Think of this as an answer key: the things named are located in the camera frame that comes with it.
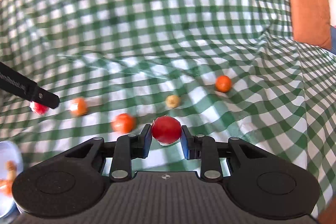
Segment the blue fabric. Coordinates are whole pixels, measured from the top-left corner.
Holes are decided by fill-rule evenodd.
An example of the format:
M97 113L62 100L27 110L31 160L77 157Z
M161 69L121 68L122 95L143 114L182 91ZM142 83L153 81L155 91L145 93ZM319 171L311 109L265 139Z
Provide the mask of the blue fabric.
M336 28L330 26L330 33L331 33L331 52L336 54Z

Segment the small yellow ball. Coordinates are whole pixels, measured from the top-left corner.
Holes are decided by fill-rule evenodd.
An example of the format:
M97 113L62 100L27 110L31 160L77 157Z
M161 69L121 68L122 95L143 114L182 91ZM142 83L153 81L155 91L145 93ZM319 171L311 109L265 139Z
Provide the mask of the small yellow ball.
M166 99L166 105L169 108L178 107L180 104L180 98L177 95L170 95Z

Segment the white bowl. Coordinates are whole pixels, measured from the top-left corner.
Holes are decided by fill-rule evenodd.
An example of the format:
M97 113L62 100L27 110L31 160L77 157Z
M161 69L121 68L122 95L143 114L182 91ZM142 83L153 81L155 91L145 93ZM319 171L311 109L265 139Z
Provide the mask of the white bowl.
M23 162L19 148L10 141L0 142L0 179L6 179L7 177L5 164L9 160L16 163L17 174L23 171ZM0 218L8 216L14 208L14 199L0 193Z

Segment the green and white checkered cloth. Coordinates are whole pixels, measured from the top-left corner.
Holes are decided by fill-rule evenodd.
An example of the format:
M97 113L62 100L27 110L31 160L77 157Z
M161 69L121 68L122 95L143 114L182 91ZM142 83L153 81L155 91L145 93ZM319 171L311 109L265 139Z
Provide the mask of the green and white checkered cloth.
M238 136L307 168L319 180L317 215L336 189L336 56L293 41L289 0L2 0L0 59L61 104L39 117L3 94L0 138L33 165L93 136L116 140L128 112L136 133L170 115L192 134ZM214 90L227 75L233 87ZM165 98L182 104L168 110ZM74 118L71 99L87 98ZM134 170L199 170L180 143L153 141ZM228 174L223 162L223 172Z

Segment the ribbed gray panel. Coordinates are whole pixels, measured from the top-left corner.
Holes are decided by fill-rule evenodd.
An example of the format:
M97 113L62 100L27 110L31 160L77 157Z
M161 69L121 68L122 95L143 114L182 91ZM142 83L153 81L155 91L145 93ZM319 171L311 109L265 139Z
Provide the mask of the ribbed gray panel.
M91 209L63 219L22 214L14 224L315 224L309 216L268 220L244 212L219 184L198 179L195 172L138 172L114 183Z

